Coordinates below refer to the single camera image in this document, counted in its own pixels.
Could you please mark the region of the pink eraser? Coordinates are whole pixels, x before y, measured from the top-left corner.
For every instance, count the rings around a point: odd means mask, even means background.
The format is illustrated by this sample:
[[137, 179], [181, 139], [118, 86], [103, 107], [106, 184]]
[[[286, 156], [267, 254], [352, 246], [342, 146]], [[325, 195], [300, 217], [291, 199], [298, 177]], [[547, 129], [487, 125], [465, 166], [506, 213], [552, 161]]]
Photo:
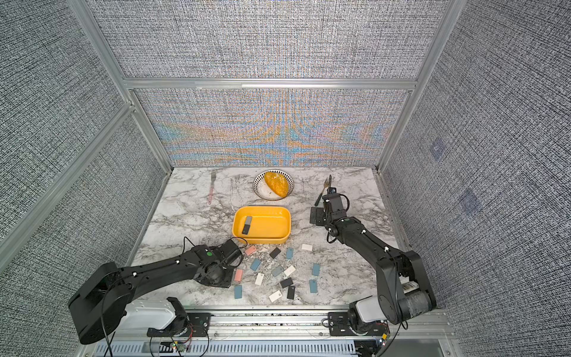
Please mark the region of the pink eraser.
[[243, 270], [242, 269], [237, 269], [235, 272], [235, 276], [234, 276], [234, 280], [236, 282], [241, 282], [242, 281], [242, 277], [243, 277]]
[[245, 250], [245, 254], [246, 254], [247, 256], [251, 256], [251, 255], [254, 254], [256, 251], [257, 251], [257, 247], [254, 246], [254, 245], [252, 245], [252, 246], [250, 246], [249, 248], [247, 248], [247, 249]]

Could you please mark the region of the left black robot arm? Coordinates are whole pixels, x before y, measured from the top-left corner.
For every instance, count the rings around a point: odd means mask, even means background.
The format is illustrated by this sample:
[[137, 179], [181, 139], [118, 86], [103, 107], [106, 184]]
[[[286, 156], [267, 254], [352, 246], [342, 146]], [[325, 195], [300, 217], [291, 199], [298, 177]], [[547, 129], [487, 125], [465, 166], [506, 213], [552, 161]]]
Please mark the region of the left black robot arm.
[[68, 301], [68, 309], [82, 345], [90, 345], [115, 331], [129, 303], [178, 283], [196, 281], [227, 289], [243, 254], [231, 239], [218, 246], [195, 245], [190, 250], [142, 266], [100, 266]]

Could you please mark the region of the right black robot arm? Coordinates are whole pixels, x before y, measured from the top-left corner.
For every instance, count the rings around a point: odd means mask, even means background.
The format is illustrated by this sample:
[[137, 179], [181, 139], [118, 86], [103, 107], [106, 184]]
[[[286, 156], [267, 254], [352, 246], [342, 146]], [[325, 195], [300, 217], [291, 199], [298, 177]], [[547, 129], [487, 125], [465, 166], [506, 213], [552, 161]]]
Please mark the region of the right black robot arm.
[[349, 305], [349, 327], [355, 334], [364, 335], [378, 324], [400, 325], [437, 307], [419, 254], [389, 246], [360, 220], [350, 217], [350, 200], [333, 187], [331, 176], [320, 199], [323, 205], [311, 208], [309, 222], [327, 230], [329, 244], [339, 242], [350, 247], [376, 273], [376, 295]]

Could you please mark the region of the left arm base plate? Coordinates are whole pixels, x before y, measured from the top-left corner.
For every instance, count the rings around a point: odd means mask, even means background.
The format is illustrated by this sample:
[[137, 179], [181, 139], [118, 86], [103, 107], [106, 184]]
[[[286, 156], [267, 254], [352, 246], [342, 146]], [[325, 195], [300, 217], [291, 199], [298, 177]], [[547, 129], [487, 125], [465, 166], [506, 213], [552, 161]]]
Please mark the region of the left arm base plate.
[[190, 313], [186, 316], [177, 316], [162, 330], [149, 328], [147, 337], [206, 337], [211, 324], [212, 315], [208, 312]]

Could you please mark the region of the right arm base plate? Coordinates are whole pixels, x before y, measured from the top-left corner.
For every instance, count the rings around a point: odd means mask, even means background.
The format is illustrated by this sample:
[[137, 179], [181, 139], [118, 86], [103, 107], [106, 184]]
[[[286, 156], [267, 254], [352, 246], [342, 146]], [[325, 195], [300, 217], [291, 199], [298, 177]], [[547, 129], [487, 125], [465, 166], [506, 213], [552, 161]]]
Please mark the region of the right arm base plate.
[[351, 318], [349, 312], [329, 312], [324, 326], [328, 328], [330, 336], [333, 337], [366, 336], [386, 338], [390, 334], [389, 326], [383, 321], [373, 321], [357, 327], [355, 318]]

